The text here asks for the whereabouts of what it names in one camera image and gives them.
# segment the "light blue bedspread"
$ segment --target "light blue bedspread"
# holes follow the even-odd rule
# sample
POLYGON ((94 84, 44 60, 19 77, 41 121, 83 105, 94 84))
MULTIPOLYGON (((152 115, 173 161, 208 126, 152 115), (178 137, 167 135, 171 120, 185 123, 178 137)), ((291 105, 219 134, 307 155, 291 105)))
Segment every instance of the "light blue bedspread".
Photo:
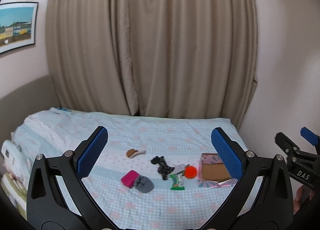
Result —
MULTIPOLYGON (((29 177, 37 154, 53 157, 74 150, 99 125, 108 130, 108 144, 83 182, 101 209, 122 229, 198 229, 233 188, 199 187, 196 179, 184 178, 185 190, 170 190, 172 181, 163 181, 157 172, 158 165, 150 162, 154 156, 163 155, 169 165, 197 166, 201 153, 216 153, 210 138, 216 127, 223 128, 247 150, 228 119, 129 117, 52 108, 26 118, 12 136, 14 145, 25 156, 25 177, 29 177), (126 151, 131 148, 146 150, 146 154, 129 159, 126 151), (132 169, 152 180, 155 187, 151 192, 140 193, 121 184, 121 177, 132 169)), ((242 213, 250 209, 260 183, 258 179, 242 213)), ((59 184, 69 208, 78 213, 62 179, 59 184)))

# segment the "folded blanket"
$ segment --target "folded blanket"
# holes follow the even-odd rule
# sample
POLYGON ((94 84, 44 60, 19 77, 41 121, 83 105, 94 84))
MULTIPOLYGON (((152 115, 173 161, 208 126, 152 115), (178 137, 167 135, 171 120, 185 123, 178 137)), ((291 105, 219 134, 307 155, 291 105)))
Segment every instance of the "folded blanket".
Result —
POLYGON ((12 173, 14 177, 27 189, 29 184, 29 175, 31 173, 31 162, 21 152, 20 146, 6 140, 2 145, 1 153, 4 157, 4 166, 6 170, 12 173))
POLYGON ((27 219, 27 190, 11 180, 8 172, 2 177, 0 185, 18 212, 27 219))

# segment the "metal screw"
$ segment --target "metal screw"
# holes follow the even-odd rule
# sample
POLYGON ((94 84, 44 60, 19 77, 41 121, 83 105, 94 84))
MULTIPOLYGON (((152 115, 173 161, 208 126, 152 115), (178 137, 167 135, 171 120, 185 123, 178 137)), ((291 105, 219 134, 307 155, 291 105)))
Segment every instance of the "metal screw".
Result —
POLYGON ((283 160, 283 157, 282 157, 282 155, 280 155, 280 154, 278 154, 276 157, 277 157, 277 160, 278 160, 278 161, 282 161, 282 160, 283 160))
POLYGON ((250 157, 250 158, 254 157, 254 152, 247 151, 247 156, 250 157))
POLYGON ((38 154, 37 156, 36 156, 36 160, 41 160, 42 159, 42 157, 43 157, 43 155, 42 154, 38 154))
POLYGON ((68 151, 66 151, 66 152, 64 153, 64 156, 70 157, 72 154, 73 154, 73 151, 68 150, 68 151))

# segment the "black toy zebra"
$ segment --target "black toy zebra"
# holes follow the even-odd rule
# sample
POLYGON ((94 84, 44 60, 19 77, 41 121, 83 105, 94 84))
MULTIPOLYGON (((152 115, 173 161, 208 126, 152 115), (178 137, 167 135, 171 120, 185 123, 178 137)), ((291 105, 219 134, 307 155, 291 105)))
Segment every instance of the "black toy zebra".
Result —
POLYGON ((167 163, 165 162, 165 159, 163 156, 161 157, 154 157, 152 160, 151 160, 151 163, 152 164, 159 164, 159 168, 158 168, 158 173, 161 174, 162 176, 162 179, 163 180, 167 180, 168 179, 168 175, 173 172, 174 170, 174 167, 170 167, 167 165, 167 163))

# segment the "blue gripper pad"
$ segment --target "blue gripper pad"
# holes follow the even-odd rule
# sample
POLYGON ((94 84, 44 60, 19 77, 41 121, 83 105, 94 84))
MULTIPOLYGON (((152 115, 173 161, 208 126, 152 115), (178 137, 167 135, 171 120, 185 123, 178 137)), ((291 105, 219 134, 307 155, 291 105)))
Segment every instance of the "blue gripper pad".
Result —
POLYGON ((242 162, 217 129, 214 129, 211 133, 211 143, 216 149, 230 176, 240 180, 243 175, 242 162))
POLYGON ((107 142, 108 131, 102 128, 77 161, 77 176, 80 179, 89 176, 107 142))
POLYGON ((303 127, 300 131, 300 135, 313 146, 316 146, 318 144, 319 137, 313 132, 311 132, 308 128, 303 127))

